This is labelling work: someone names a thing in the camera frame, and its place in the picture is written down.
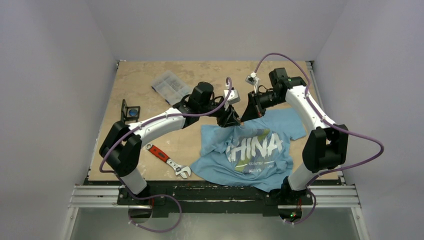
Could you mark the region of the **light blue printed t-shirt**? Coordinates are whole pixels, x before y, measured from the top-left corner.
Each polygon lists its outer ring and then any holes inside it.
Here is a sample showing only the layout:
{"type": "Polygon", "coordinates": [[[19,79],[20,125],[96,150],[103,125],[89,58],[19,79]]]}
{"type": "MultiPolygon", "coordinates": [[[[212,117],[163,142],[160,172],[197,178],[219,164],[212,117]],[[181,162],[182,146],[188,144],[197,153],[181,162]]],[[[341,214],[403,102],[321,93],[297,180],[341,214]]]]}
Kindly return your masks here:
{"type": "Polygon", "coordinates": [[[214,184],[270,192],[280,188],[293,171],[291,141],[305,136],[292,108],[267,110],[263,117],[240,126],[203,125],[200,157],[190,169],[214,184]]]}

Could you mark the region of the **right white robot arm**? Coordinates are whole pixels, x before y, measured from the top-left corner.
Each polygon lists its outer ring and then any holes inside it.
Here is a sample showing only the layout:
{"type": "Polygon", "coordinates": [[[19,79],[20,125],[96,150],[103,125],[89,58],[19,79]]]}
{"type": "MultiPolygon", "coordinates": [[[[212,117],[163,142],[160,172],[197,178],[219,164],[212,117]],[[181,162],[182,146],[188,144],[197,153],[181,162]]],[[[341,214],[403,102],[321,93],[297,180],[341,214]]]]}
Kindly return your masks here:
{"type": "Polygon", "coordinates": [[[267,108],[282,103],[288,103],[300,117],[309,132],[302,151],[302,164],[283,180],[280,191],[282,200],[292,204],[313,178],[345,163],[347,127],[325,118],[324,111],[310,96],[302,77],[289,77],[285,68],[276,68],[268,76],[271,88],[265,92],[259,91],[260,79],[255,72],[246,77],[245,81],[253,85],[254,90],[248,93],[248,104],[241,121],[263,117],[267,108]]]}

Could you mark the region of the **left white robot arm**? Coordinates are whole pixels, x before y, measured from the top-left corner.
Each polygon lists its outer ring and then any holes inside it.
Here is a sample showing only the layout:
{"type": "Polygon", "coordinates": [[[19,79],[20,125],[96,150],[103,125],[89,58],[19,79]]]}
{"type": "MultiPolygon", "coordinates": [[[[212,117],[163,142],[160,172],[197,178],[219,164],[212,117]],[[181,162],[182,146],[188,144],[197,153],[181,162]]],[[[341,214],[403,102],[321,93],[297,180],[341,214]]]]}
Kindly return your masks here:
{"type": "Polygon", "coordinates": [[[233,107],[239,101],[240,95],[231,79],[226,80],[222,96],[216,96],[214,87],[202,81],[190,94],[159,115],[130,124],[117,121],[100,146],[99,170],[103,172],[103,165],[108,164],[110,172],[129,189],[130,199],[142,205],[149,199],[149,185],[138,170],[142,147],[163,135],[193,125],[203,116],[216,118],[222,128],[239,126],[241,121],[233,107]]]}

